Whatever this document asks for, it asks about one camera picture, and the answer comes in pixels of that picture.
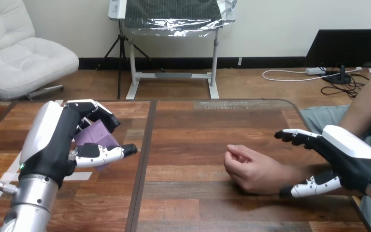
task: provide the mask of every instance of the computer monitor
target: computer monitor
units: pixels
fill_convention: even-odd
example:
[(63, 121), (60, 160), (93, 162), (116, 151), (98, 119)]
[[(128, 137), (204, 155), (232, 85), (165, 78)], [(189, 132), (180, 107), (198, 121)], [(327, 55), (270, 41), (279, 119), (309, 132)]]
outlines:
[(334, 84), (350, 82), (345, 67), (371, 67), (371, 29), (319, 30), (308, 54), (305, 67), (338, 67), (340, 74), (325, 77)]

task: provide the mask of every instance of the human arm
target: human arm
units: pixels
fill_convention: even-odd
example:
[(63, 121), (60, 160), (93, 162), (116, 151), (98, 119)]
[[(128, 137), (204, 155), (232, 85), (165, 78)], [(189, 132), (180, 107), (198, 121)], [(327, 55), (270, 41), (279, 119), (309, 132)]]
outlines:
[(371, 80), (358, 93), (338, 126), (358, 137), (371, 128)]
[[(329, 169), (330, 165), (284, 165), (276, 160), (253, 151), (243, 145), (228, 145), (224, 154), (227, 173), (246, 192), (257, 194), (278, 194), (285, 186), (297, 184), (311, 176)], [(327, 193), (329, 195), (361, 195), (344, 188)]]

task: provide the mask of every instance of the human hand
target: human hand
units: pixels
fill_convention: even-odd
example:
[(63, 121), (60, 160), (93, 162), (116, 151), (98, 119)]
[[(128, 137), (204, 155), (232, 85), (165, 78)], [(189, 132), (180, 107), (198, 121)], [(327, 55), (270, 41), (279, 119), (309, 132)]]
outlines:
[(224, 167), (244, 191), (257, 194), (278, 194), (295, 172), (292, 167), (243, 145), (227, 146)]

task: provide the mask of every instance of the cable connector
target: cable connector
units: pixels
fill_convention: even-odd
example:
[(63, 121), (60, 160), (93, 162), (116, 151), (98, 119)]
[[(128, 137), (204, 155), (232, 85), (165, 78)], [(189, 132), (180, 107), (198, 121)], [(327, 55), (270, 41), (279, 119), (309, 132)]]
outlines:
[(15, 195), (18, 192), (19, 188), (16, 185), (8, 184), (0, 181), (0, 191)]

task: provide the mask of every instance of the monitor stand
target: monitor stand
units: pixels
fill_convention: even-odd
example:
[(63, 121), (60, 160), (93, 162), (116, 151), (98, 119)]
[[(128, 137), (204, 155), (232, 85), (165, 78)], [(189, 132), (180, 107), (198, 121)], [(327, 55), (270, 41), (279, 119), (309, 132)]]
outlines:
[(325, 74), (322, 74), (322, 75), (326, 76), (326, 75), (332, 75), (332, 74), (336, 74), (336, 73), (340, 73), (340, 74), (335, 75), (335, 76), (324, 77), (322, 79), (329, 82), (329, 83), (340, 84), (340, 85), (348, 84), (348, 83), (351, 82), (351, 76), (349, 74), (345, 73), (345, 66), (344, 65), (341, 65), (341, 70), (339, 72), (338, 71), (326, 71)]

